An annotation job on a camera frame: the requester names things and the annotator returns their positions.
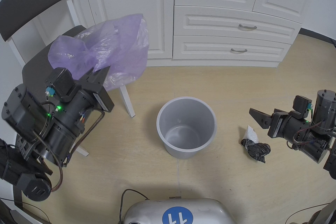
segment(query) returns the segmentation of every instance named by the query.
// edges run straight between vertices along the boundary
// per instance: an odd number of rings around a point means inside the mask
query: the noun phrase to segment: blue connector
[[[47,96],[53,97],[54,94],[55,94],[55,90],[52,87],[47,87],[46,90],[45,90],[45,94]]]

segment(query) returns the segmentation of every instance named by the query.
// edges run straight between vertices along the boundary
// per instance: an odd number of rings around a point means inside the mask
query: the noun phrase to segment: bucket
[[[169,154],[187,159],[211,143],[217,121],[215,113],[202,100],[179,97],[161,108],[156,128]]]

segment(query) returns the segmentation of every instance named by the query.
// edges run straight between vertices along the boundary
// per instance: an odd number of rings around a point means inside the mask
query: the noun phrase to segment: purple plastic bag
[[[75,37],[59,36],[53,42],[48,60],[53,68],[65,67],[73,79],[94,67],[111,66],[104,81],[110,91],[137,80],[145,71],[148,30],[142,14],[108,20]]]

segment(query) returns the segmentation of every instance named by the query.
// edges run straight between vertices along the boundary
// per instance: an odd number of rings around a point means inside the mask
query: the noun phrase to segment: floor
[[[335,47],[302,35],[278,68],[148,67],[127,86],[136,116],[128,116],[118,91],[110,92],[115,108],[82,143],[90,155],[75,153],[64,168],[61,188],[33,204],[53,224],[117,224],[120,196],[133,188],[154,200],[170,196],[219,200],[238,224],[283,224],[297,210],[335,199],[336,181],[323,169],[326,157],[316,164],[289,150],[284,139],[269,138],[249,109],[290,111],[295,95],[305,95],[315,104],[318,90],[336,90],[335,70]],[[185,160],[169,155],[156,131],[160,108],[178,96],[205,101],[218,121],[213,142]],[[97,116],[91,114],[88,125]],[[250,158],[239,143],[247,125],[271,146],[266,164]],[[53,170],[54,185],[59,173],[55,166]],[[141,200],[138,194],[127,193],[123,212]],[[306,222],[320,209],[300,212],[289,223]]]

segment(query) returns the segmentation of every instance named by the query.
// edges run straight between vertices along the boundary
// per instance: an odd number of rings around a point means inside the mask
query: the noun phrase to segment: metal handle
[[[247,52],[247,49],[245,49],[245,50],[234,50],[234,49],[231,49],[231,51],[243,53],[243,52]]]
[[[239,27],[244,28],[244,29],[251,29],[251,30],[257,29],[257,26],[250,27],[250,26],[244,26],[244,25],[241,25],[241,24],[239,25]]]

